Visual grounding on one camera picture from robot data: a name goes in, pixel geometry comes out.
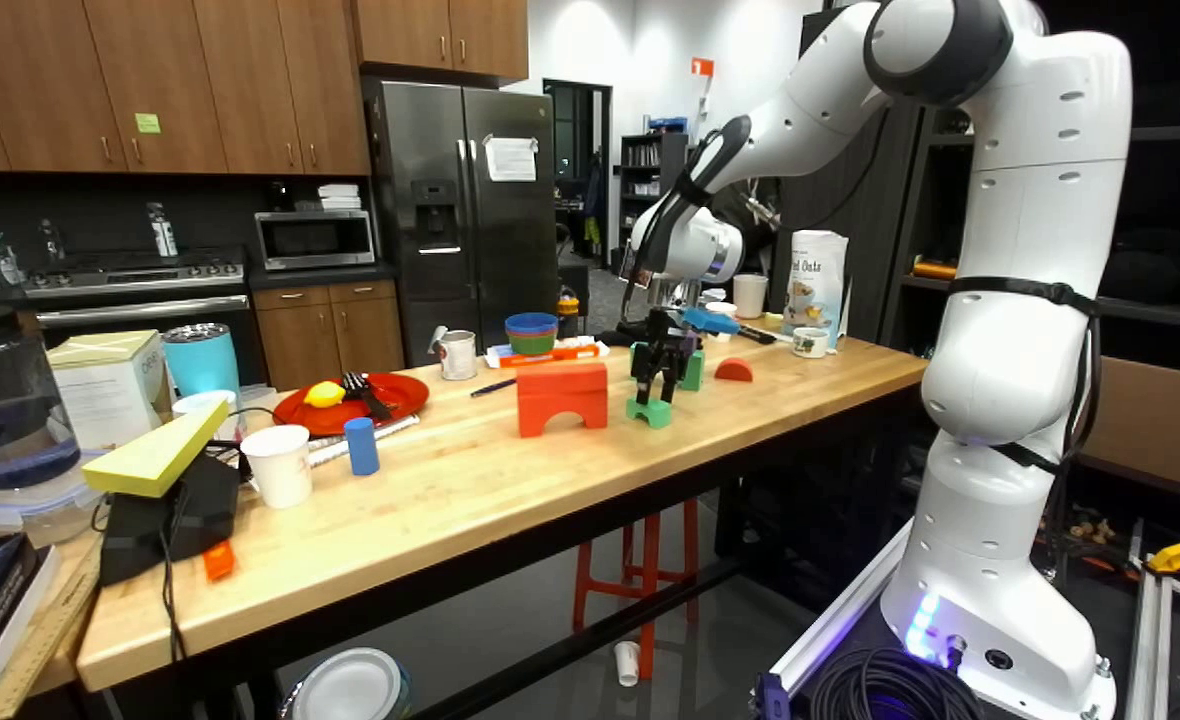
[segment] oven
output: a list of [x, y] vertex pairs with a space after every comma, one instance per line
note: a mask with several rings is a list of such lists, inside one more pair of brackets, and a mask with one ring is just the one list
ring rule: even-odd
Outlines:
[[81, 331], [227, 326], [240, 383], [267, 383], [246, 265], [225, 255], [100, 262], [29, 275], [26, 310], [47, 348]]

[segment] white bottle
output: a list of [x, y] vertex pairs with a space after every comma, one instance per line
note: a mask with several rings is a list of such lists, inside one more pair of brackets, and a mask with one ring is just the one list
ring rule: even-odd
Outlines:
[[177, 250], [177, 229], [174, 229], [174, 220], [164, 217], [164, 206], [161, 206], [161, 202], [147, 206], [147, 234], [152, 234], [152, 250], [157, 250], [157, 255], [182, 255], [182, 250]]

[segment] jar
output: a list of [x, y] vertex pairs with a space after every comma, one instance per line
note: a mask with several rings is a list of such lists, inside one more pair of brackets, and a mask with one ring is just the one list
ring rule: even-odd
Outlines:
[[29, 490], [81, 461], [42, 337], [0, 305], [0, 490]]

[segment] blue cup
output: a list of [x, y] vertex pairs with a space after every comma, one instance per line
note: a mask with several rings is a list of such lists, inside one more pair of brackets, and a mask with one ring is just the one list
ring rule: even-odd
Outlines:
[[182, 326], [164, 331], [164, 365], [182, 395], [240, 392], [227, 326]]

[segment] bowl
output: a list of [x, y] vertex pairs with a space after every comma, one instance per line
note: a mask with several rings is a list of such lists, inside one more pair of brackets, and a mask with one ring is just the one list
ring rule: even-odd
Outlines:
[[548, 355], [556, 345], [556, 318], [554, 313], [517, 313], [503, 320], [514, 355]]

